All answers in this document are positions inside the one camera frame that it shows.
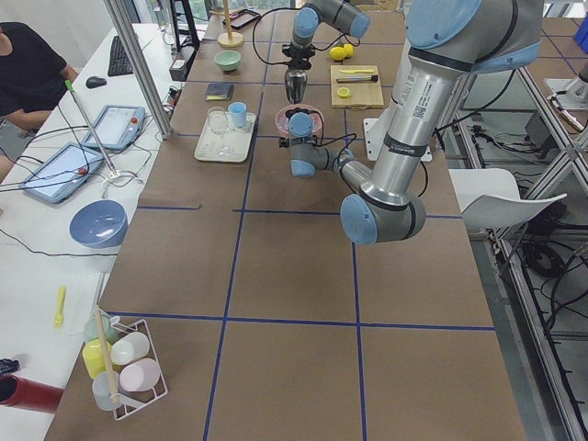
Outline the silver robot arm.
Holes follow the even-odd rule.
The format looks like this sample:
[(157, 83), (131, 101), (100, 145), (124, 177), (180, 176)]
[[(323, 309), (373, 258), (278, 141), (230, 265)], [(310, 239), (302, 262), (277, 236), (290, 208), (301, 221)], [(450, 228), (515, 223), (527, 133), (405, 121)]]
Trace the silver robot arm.
[(395, 98), (380, 116), (376, 164), (368, 168), (347, 149), (311, 141), (305, 113), (289, 118), (294, 176), (330, 170), (353, 192), (341, 205), (346, 236), (357, 244), (402, 241), (424, 226), (425, 208), (409, 189), (450, 93), (464, 74), (512, 71), (539, 52), (541, 1), (414, 1), (405, 21), (407, 57)]
[(315, 54), (312, 40), (322, 23), (339, 33), (361, 39), (368, 31), (371, 19), (348, 1), (307, 1), (294, 18), (290, 43), (282, 46), (283, 54), (289, 58), (289, 71), (310, 70), (310, 58)]

